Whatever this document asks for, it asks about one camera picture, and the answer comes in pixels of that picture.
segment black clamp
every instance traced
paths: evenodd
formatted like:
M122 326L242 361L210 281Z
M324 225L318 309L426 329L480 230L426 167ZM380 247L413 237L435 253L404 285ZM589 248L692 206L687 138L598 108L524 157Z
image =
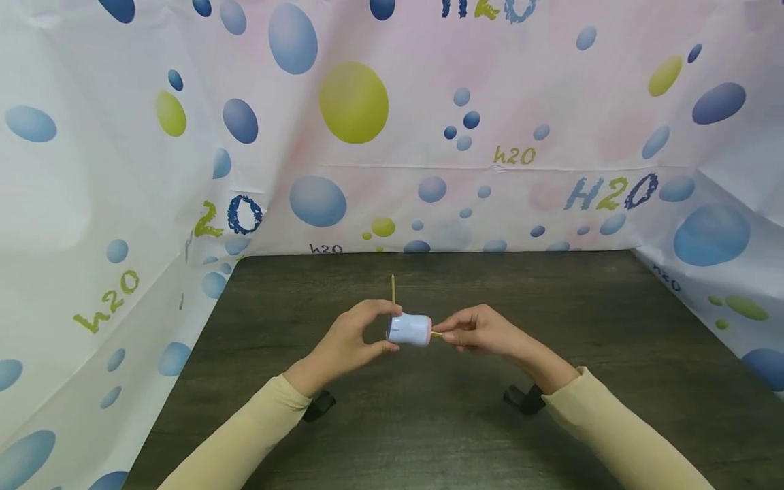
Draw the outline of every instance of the black clamp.
M319 394L317 394L310 405L307 406L307 410L305 410L305 415L302 416L302 420L305 422L315 422L319 420L326 412L329 412L329 409L335 406L337 400L335 397L332 396L327 390L321 390Z
M525 393L520 388L512 385L503 394L503 400L515 407L526 417L536 415L539 410L545 407L542 399L542 389L534 385Z

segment long sleeve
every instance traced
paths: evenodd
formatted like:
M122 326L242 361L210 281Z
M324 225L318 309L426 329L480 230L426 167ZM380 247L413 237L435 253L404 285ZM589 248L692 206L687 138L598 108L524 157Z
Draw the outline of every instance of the long sleeve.
M653 430L586 368L543 396L556 421L590 447L627 490L712 490L664 437Z
M253 398L183 461L158 490L240 490L310 404L283 375Z

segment dark wooden tabletop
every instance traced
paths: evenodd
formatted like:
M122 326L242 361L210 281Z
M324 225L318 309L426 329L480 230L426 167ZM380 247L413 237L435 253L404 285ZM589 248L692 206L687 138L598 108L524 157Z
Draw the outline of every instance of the dark wooden tabletop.
M271 256L242 260L129 476L152 490L271 376L365 298L440 321L487 303L588 366L716 489L784 488L784 405L629 252ZM381 322L367 340L383 337ZM501 401L530 382L434 339L333 383L246 488L618 488L540 412Z

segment backdrop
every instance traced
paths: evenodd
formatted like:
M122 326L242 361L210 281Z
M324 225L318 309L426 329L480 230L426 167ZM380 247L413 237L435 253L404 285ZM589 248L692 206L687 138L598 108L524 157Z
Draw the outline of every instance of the backdrop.
M120 488L250 255L635 249L783 395L782 45L776 0L3 2L0 490Z

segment printed backdrop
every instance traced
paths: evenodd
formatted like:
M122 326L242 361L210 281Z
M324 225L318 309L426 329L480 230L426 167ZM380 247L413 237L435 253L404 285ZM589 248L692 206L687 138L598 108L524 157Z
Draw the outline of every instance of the printed backdrop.
M252 255L635 249L784 395L782 45L775 0L5 2L0 490L119 489Z

